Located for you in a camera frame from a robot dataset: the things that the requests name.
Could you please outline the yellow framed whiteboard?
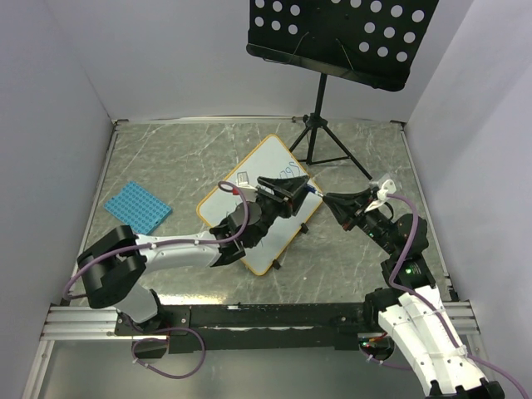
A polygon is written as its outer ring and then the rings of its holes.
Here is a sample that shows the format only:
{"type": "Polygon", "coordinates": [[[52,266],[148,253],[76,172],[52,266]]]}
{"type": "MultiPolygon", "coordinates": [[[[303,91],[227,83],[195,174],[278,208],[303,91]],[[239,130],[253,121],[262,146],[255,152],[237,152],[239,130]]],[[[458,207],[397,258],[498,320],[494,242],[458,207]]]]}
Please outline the yellow framed whiteboard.
{"type": "MultiPolygon", "coordinates": [[[[248,175],[252,186],[258,184],[259,176],[286,179],[308,173],[276,135],[267,135],[224,179],[235,184],[240,172],[248,175]]],[[[320,196],[310,194],[297,215],[289,219],[277,218],[259,244],[245,250],[246,255],[242,257],[242,262],[252,273],[264,275],[322,202],[320,196]]],[[[215,187],[199,202],[196,213],[206,225],[214,227],[240,203],[241,199],[237,195],[225,193],[215,187]]]]}

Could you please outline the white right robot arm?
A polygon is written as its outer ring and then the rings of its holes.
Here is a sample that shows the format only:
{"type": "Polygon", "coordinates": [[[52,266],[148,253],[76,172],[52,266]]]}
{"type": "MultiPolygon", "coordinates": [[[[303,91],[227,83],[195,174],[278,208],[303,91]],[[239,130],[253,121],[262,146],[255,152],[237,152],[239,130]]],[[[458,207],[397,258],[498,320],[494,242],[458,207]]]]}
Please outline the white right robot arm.
{"type": "Polygon", "coordinates": [[[401,351],[427,398],[502,398],[502,386],[469,354],[422,256],[427,222],[406,197],[387,189],[326,193],[324,204],[346,231],[359,228],[390,258],[382,263],[387,287],[365,297],[362,319],[383,330],[401,351]]]}

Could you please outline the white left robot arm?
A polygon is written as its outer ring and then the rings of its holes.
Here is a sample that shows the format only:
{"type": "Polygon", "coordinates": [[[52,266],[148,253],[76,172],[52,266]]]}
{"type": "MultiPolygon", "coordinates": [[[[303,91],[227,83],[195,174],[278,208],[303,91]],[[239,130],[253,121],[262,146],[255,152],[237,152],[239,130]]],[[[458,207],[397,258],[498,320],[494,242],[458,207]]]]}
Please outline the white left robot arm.
{"type": "Polygon", "coordinates": [[[143,333],[157,333],[165,318],[152,289],[140,285],[149,272],[179,267],[213,268],[231,264],[266,237],[277,219],[298,214],[309,193],[306,175],[260,176],[255,186],[220,181],[219,189],[240,202],[217,225],[197,234],[155,237],[129,225],[112,229],[77,258],[75,280],[92,309],[113,307],[143,333]]]}

